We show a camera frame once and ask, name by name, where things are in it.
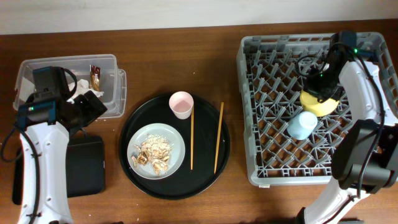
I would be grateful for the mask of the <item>gold snack wrapper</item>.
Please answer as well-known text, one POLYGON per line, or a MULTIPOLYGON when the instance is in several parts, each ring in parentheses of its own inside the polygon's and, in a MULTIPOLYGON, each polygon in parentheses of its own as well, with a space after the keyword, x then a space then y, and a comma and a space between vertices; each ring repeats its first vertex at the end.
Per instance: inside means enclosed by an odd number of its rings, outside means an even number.
POLYGON ((100 91, 101 69, 95 65, 90 65, 90 88, 100 91))

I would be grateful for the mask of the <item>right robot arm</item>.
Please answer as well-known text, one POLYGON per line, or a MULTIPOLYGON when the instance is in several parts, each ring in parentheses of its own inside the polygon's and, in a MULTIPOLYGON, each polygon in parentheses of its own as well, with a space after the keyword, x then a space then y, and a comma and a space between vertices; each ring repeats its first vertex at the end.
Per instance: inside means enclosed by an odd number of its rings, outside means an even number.
POLYGON ((358 202, 397 180, 397 115, 379 78, 375 50, 362 50, 351 31, 335 33, 324 65, 306 75, 303 92, 319 104, 345 93, 354 125, 331 158, 332 177, 296 223, 338 223, 358 202))

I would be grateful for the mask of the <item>food scraps pile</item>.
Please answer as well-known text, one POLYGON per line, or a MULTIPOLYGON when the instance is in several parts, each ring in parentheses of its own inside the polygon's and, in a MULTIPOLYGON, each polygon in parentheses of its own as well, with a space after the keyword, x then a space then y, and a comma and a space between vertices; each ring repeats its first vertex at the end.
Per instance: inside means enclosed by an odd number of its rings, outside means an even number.
POLYGON ((147 139, 140 145, 134 145, 137 155, 131 156, 133 165, 146 166, 150 164, 156 175, 168 171, 168 161, 173 147, 169 141, 159 134, 149 134, 147 139))

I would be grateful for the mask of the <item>white napkin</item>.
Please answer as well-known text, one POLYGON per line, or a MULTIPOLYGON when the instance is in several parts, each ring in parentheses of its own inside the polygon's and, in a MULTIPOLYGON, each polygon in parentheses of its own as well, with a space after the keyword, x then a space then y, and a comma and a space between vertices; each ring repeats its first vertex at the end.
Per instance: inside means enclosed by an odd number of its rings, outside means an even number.
POLYGON ((67 101, 69 103, 74 104, 74 99, 78 95, 84 95, 86 92, 91 91, 93 92, 98 98, 101 98, 104 95, 103 91, 96 91, 94 89, 89 88, 89 82, 87 80, 81 79, 77 81, 77 88, 75 94, 69 98, 67 101))

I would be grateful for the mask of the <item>yellow bowl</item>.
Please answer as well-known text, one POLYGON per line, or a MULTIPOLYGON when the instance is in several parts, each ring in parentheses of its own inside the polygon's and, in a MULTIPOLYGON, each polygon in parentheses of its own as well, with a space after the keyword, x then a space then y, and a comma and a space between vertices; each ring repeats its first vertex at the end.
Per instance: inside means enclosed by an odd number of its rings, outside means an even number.
POLYGON ((332 113, 337 108, 339 101, 330 98, 324 103, 319 103, 317 98, 302 90, 300 92, 300 103, 305 111, 311 112, 317 117, 322 117, 332 113))

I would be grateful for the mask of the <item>pink cup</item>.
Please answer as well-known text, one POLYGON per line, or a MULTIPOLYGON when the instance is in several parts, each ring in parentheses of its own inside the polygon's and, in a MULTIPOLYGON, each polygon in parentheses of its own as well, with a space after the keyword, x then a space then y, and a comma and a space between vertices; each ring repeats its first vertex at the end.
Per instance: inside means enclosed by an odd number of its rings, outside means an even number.
POLYGON ((192 113, 194 100, 186 91, 178 91, 169 99, 169 107, 178 119, 187 119, 192 113))

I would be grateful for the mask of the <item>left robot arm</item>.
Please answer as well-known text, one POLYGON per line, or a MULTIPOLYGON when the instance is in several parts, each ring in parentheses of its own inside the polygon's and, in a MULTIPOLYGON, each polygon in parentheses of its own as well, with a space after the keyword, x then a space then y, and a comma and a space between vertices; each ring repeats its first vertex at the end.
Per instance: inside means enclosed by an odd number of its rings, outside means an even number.
POLYGON ((92 92, 68 87, 68 69, 33 72, 35 91, 17 110, 15 127, 24 155, 19 223, 72 223, 68 206, 66 153, 70 136, 94 122, 107 108, 92 92))

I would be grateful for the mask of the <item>wooden chopstick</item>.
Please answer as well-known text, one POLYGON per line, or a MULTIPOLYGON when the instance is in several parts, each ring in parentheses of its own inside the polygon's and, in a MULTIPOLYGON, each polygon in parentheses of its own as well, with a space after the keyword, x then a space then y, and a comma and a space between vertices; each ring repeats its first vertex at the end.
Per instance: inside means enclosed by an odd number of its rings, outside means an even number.
POLYGON ((219 120, 218 120, 217 138, 216 138, 215 162, 214 162, 214 169, 213 169, 214 174, 216 174, 216 171, 217 171, 218 153, 219 153, 220 138, 221 138, 221 127, 222 127, 222 121, 223 121, 223 109, 224 109, 224 102, 221 102, 220 114, 219 114, 219 120))
POLYGON ((194 152, 194 105, 191 111, 191 128, 190 128, 190 171, 193 170, 193 152, 194 152))

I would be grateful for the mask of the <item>grey plate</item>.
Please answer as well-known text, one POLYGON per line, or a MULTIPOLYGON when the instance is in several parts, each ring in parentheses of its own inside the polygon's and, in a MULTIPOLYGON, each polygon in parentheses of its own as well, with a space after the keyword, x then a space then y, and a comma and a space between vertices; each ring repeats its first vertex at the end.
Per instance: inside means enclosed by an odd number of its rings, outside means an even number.
POLYGON ((162 123, 148 124, 136 131, 130 138, 129 144, 127 145, 126 156, 129 167, 132 169, 134 174, 149 180, 164 179, 176 172, 182 165, 185 157, 185 143, 183 137, 175 128, 162 123), (168 161, 169 169, 168 171, 161 172, 160 175, 155 174, 150 164, 147 164, 146 166, 138 165, 135 168, 131 159, 131 156, 137 155, 134 145, 140 146, 147 139, 149 134, 159 134, 165 137, 173 147, 168 161))

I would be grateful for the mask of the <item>blue cup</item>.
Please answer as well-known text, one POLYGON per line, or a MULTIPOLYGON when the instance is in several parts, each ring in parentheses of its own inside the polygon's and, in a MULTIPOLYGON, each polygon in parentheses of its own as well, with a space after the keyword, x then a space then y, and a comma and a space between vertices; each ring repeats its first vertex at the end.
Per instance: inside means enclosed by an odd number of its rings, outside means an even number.
POLYGON ((288 122, 287 133, 297 140, 304 140, 309 137, 317 126, 317 117, 308 111, 301 112, 288 122))

